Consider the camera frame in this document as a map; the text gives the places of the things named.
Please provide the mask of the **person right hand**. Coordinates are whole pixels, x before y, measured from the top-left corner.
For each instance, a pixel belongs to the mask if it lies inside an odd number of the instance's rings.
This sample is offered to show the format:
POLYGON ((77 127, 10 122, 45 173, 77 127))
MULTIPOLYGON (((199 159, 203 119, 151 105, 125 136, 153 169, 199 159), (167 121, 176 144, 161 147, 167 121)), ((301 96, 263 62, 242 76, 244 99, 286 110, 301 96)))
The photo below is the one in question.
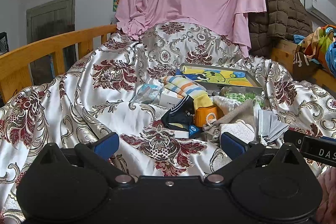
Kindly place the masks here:
POLYGON ((322 201, 317 210, 318 223, 335 224, 336 222, 336 168, 331 167, 318 177, 322 188, 322 201))

